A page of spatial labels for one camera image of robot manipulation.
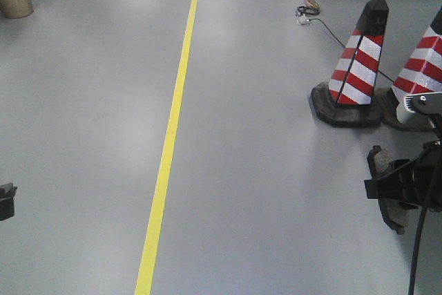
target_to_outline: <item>black object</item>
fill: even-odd
[[[389,161],[387,152],[374,146],[367,157],[372,179],[365,180],[367,198],[379,201],[385,223],[400,234],[406,226],[404,210],[426,206],[442,211],[442,178],[438,171],[442,164],[442,93],[408,95],[405,106],[408,112],[427,115],[439,140],[425,143],[413,160]]]
[[[17,187],[12,183],[0,186],[0,221],[9,219],[14,216],[14,196]]]
[[[296,16],[304,15],[319,15],[320,10],[312,6],[298,6],[296,8]]]
[[[361,32],[356,49],[359,49],[364,36],[384,35],[388,12],[389,9],[385,0],[371,0],[365,4],[356,24],[356,29]],[[342,82],[341,92],[339,92],[336,100],[339,100],[342,89],[349,79],[349,70],[355,61],[355,57],[356,53],[351,59],[346,77]],[[383,111],[373,98],[369,105],[339,104],[331,96],[327,82],[322,82],[313,88],[310,95],[318,118],[332,126],[371,127],[381,124]]]

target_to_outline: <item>electrical cable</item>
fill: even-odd
[[[441,169],[442,169],[441,163],[442,163],[442,155],[439,156],[439,162],[434,168],[430,186],[428,187],[428,191],[427,194],[425,195],[425,200],[422,205],[421,214],[419,215],[419,221],[416,227],[416,235],[414,237],[413,257],[412,257],[412,265],[410,268],[410,284],[408,286],[408,295],[414,294],[414,285],[416,284],[417,258],[419,256],[419,247],[421,246],[423,223],[425,221],[425,216],[427,214],[428,206],[430,205],[434,188],[436,188],[436,183],[441,177]]]
[[[304,15],[318,15],[320,13],[319,8],[315,8],[313,6],[298,6],[296,8],[296,12],[299,13],[297,16],[300,16],[302,14]]]
[[[313,18],[313,19],[308,19],[307,20],[307,23],[310,23],[311,21],[319,21],[319,22],[321,22],[323,25],[324,25],[324,27],[326,27],[326,29],[330,32],[330,34],[333,36],[333,38],[343,47],[343,48],[345,48],[345,45],[344,45],[344,43],[343,42],[341,42],[340,40],[339,40],[339,38],[330,30],[330,28],[328,27],[328,25],[327,24],[325,24],[325,22],[323,21],[323,20],[321,20],[321,19],[318,19],[318,18]],[[383,72],[381,72],[380,70],[378,70],[378,73],[379,74],[381,74],[382,76],[384,76],[387,80],[389,80],[391,83],[394,83],[394,81],[392,80],[392,79],[390,79],[386,74],[384,74]]]

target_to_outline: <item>cable plug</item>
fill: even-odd
[[[300,25],[305,25],[308,24],[310,22],[310,19],[305,15],[305,14],[301,14],[299,16],[296,17],[296,21],[300,24]]]

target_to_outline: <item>black cone top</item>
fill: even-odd
[[[356,28],[362,35],[384,35],[389,11],[385,0],[370,0],[365,4]]]

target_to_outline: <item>yellow floor line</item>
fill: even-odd
[[[140,271],[138,272],[135,295],[150,295],[152,290],[153,273],[155,271],[155,264],[157,260],[158,242],[160,241],[161,226],[164,215],[164,207],[166,204],[167,187],[169,186],[169,176],[171,174],[177,128],[180,121],[182,96],[184,92],[184,83],[186,81],[187,66],[189,64],[189,55],[191,51],[193,25],[195,23],[197,4],[198,0],[191,1],[186,33],[184,34],[180,65],[178,66],[177,81],[175,83],[175,90],[173,92],[171,114],[169,115],[166,138],[164,140],[160,171],[158,172],[155,195],[153,196],[151,216],[147,226],[146,240],[144,242],[143,255],[140,264]]]

